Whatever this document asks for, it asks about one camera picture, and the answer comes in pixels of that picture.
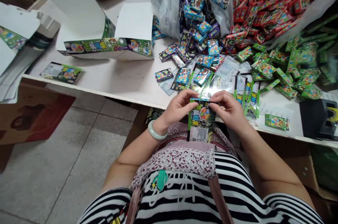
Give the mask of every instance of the tile floor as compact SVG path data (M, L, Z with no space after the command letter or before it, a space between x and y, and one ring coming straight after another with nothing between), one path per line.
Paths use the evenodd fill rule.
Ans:
M98 195L137 114L102 96L47 87L77 99L50 139L15 146L0 175L1 224L76 223Z

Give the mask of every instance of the bag strap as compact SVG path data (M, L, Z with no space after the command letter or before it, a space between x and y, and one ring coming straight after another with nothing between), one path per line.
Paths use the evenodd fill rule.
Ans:
M133 191L133 195L131 196L126 224L134 223L138 202L140 201L140 195L141 195L141 187L139 186Z
M208 178L208 185L210 187L212 197L215 201L216 208L219 212L219 215L221 216L222 223L234 224L229 209L225 203L222 190L218 182L217 174L213 178ZM139 186L133 191L133 195L131 196L126 224L134 223L138 203L140 201L140 195L141 195L141 187Z
M232 217L225 203L222 190L218 182L217 174L213 178L208 178L208 185L210 187L210 191L211 191L212 197L214 198L219 215L221 216L222 223L233 224Z

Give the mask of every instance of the table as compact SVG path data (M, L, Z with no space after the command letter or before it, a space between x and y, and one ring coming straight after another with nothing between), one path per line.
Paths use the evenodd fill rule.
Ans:
M110 20L116 24L117 16L124 2L148 1L150 0L105 0L99 4ZM42 5L39 10L52 16L60 23L63 23L63 19L65 19L65 15L50 0ZM131 62L120 62L113 59L78 59L71 56L63 56L56 51L55 44L52 44L48 51L36 61L24 77L132 103L165 109L172 97L176 94L169 97L164 93L155 81L154 73L166 68L172 68L173 70L176 68L172 60L161 62L158 57L158 54L174 41L175 40L171 38L159 39L155 42L154 46L154 60ZM40 77L39 74L50 62L80 67L85 70L85 73L76 85L44 79ZM261 101L293 110L293 124L288 134L278 129L261 129L254 126L256 130L338 148L338 142L320 141L303 137L299 104L296 99L289 101L276 90L271 90L261 96Z

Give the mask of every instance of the bracelet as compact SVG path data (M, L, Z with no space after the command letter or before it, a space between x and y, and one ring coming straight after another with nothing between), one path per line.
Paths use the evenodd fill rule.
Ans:
M168 132L165 133L165 135L159 135L157 134L154 129L152 128L152 124L154 123L155 120L150 121L150 123L148 124L148 131L150 133L150 135L155 139L155 140L165 140L166 137L168 136Z

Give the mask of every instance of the striped shirt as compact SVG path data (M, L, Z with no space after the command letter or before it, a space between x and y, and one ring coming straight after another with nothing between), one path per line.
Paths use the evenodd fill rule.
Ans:
M236 157L215 152L215 161L234 223L323 223L314 209L297 197L273 193L262 200ZM156 184L159 171L145 180L134 223L222 223L206 178L193 173L165 173L164 186ZM131 196L128 188L103 193L88 206L79 223L125 223Z

